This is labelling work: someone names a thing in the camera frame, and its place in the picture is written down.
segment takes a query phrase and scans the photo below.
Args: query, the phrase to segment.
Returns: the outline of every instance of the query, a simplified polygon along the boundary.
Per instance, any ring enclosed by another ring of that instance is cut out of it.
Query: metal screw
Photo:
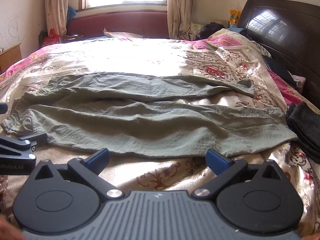
[[[36,156],[35,156],[34,154],[30,153],[30,154],[29,154],[29,158],[30,158],[31,160],[34,160],[34,159],[36,158]]]
[[[210,191],[207,190],[206,188],[198,188],[194,191],[194,194],[197,197],[207,197],[210,195]]]
[[[122,195],[122,191],[119,189],[110,189],[107,191],[107,196],[108,197],[112,197],[112,198],[116,198],[116,197],[120,197]]]

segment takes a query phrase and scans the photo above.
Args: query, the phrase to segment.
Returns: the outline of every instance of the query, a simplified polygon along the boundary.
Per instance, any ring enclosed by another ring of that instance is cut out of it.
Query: headboard
[[[103,36],[109,32],[127,32],[146,38],[169,38],[167,12],[135,11],[103,13],[76,18],[67,26],[67,35],[80,34],[84,38]]]
[[[302,95],[320,108],[320,7],[288,0],[248,0],[238,27],[287,70],[307,79]]]

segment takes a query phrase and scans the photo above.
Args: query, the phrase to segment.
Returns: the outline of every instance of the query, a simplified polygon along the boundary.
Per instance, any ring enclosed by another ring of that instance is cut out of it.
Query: red plastic bag
[[[60,35],[57,35],[56,30],[51,29],[49,37],[44,38],[44,41],[42,43],[42,47],[59,43],[59,38],[60,38]]]

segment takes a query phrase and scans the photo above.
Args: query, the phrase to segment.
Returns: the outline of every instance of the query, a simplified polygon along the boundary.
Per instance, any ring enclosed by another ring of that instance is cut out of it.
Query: bedspread
[[[194,43],[162,39],[110,38],[57,44],[42,48],[0,76],[0,99],[12,106],[13,99],[25,91],[44,87],[52,77],[92,72],[125,72],[154,76],[198,75],[209,79],[237,82],[249,78],[254,83],[255,96],[251,98],[236,91],[224,91],[206,99],[177,99],[194,105],[219,104],[230,107],[280,107],[286,103],[269,75],[258,50],[241,39],[224,34]],[[61,148],[44,146],[35,152],[37,160],[51,159],[66,163],[74,157],[86,158]],[[304,214],[298,232],[315,233],[320,218],[318,178],[313,173],[305,154],[297,147],[284,143],[276,148],[252,155],[242,155],[249,163],[261,164],[274,159],[284,170],[304,203]],[[177,190],[189,192],[215,177],[205,165],[203,157],[184,157],[151,160],[137,156],[111,156],[110,164],[100,176],[125,193],[133,189]],[[12,202],[27,176],[3,176],[1,180],[1,211],[12,220]]]

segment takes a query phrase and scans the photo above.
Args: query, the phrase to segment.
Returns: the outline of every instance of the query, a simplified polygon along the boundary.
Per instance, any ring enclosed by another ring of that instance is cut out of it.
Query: beige curtain
[[[190,24],[192,21],[192,0],[168,0],[170,39],[189,40]]]
[[[69,0],[44,0],[48,32],[55,29],[63,38],[67,33],[67,12]]]

